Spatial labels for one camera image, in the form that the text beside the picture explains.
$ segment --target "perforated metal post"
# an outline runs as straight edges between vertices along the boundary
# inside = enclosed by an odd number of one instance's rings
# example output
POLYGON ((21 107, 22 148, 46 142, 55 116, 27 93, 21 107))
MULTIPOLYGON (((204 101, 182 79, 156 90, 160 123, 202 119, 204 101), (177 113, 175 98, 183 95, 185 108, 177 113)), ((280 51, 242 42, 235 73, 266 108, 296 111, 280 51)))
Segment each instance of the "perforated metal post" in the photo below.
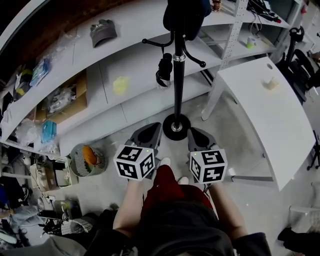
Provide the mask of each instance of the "perforated metal post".
MULTIPOLYGON (((238 40, 238 35, 240 33, 240 29, 242 27, 242 20, 245 15, 245 11, 247 9, 248 0, 237 0, 235 5, 235 21, 234 24, 230 27, 229 35, 222 53, 222 63, 218 70, 223 70, 227 67, 230 57, 232 55, 233 48, 235 43, 238 40)), ((209 94, 209 99, 206 104, 206 107, 202 110, 202 120, 207 120, 215 108, 218 99, 224 91, 223 83, 214 79, 212 84, 212 89, 209 94)))

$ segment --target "white cube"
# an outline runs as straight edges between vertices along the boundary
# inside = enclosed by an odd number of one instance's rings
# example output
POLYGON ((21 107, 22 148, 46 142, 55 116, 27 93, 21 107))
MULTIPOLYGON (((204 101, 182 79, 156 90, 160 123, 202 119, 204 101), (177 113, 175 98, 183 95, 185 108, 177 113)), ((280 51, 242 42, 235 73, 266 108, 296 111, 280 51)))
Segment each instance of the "white cube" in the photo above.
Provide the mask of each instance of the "white cube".
POLYGON ((223 181, 227 166, 224 149, 190 152, 189 169, 200 184, 223 181))
POLYGON ((120 177, 142 181, 154 168, 154 150, 147 147, 120 145, 113 158, 120 177))

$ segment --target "white desk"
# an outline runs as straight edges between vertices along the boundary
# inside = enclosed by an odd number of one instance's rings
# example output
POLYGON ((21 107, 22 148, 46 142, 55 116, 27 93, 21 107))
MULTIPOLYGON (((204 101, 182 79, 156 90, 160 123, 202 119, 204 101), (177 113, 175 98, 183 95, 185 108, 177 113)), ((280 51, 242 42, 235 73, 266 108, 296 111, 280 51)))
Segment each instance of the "white desk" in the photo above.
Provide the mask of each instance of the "white desk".
POLYGON ((223 69, 216 79, 209 101, 211 107, 228 88, 252 125, 272 174, 272 177, 233 176, 232 181, 261 186, 276 184, 281 190, 315 143, 297 96, 268 57, 223 69), (269 90, 263 83, 268 83, 272 77, 279 83, 269 90))

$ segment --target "gray basket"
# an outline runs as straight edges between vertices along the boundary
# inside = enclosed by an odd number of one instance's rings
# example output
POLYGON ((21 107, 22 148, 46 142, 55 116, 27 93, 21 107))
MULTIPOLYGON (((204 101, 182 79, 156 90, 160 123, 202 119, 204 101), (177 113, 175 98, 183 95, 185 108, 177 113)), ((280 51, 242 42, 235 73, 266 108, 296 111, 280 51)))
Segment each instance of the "gray basket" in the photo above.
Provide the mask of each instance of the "gray basket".
POLYGON ((98 149, 90 147, 97 159, 96 165, 89 164, 85 161, 83 147, 85 144, 76 145, 71 153, 71 170, 78 177, 88 177, 103 173, 107 169, 107 160, 104 154, 98 149))

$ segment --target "red pants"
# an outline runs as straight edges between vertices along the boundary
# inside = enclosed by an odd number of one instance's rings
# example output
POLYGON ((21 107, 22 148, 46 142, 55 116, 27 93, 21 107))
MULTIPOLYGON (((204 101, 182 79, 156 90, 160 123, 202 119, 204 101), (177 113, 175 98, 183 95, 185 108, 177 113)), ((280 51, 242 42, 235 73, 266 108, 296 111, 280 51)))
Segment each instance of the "red pants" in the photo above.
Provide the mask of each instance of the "red pants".
POLYGON ((179 185, 170 166, 161 165, 156 171, 153 187, 148 191, 143 203, 141 216, 160 203, 181 199, 203 203, 213 209, 210 200, 200 188, 193 185, 179 185))

